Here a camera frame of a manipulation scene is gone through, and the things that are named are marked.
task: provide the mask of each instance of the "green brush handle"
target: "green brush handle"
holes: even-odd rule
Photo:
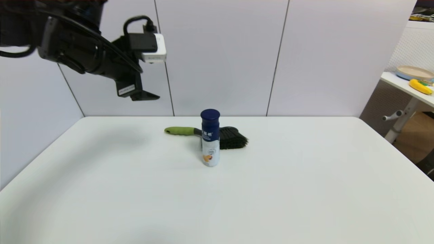
[[[171,135],[202,135],[202,131],[193,127],[167,127],[164,131]]]

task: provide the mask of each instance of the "table leg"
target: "table leg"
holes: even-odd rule
[[[407,107],[404,109],[404,114],[398,118],[392,128],[387,132],[387,135],[384,137],[389,143],[393,143],[396,138],[401,133],[402,127],[404,127],[405,123],[412,117],[414,112],[416,111],[416,107],[418,106],[419,100],[415,97],[412,97],[410,102],[407,104]]]

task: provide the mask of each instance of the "white bottle label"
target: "white bottle label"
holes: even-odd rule
[[[207,142],[202,139],[202,158],[204,165],[214,167],[220,159],[220,140]]]

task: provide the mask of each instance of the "brush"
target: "brush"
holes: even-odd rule
[[[198,135],[202,137],[202,131],[193,127],[168,127],[164,131],[171,135]],[[235,127],[221,127],[220,149],[243,148],[247,145],[248,139],[238,132]]]

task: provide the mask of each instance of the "white wall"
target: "white wall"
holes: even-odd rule
[[[359,116],[415,0],[290,0],[268,115]]]
[[[266,115],[287,3],[156,0],[175,115]]]
[[[153,0],[110,0],[104,4],[100,30],[102,36],[113,41],[123,35],[124,22],[137,15],[147,15],[158,25]],[[129,32],[142,33],[146,21],[134,22]],[[143,89],[159,95],[155,101],[133,102],[117,96],[115,82],[92,74],[81,75],[62,66],[62,71],[85,116],[99,115],[173,115],[166,68],[164,64],[145,64],[141,75]]]
[[[0,101],[1,189],[83,115],[57,64],[37,52],[0,57]]]

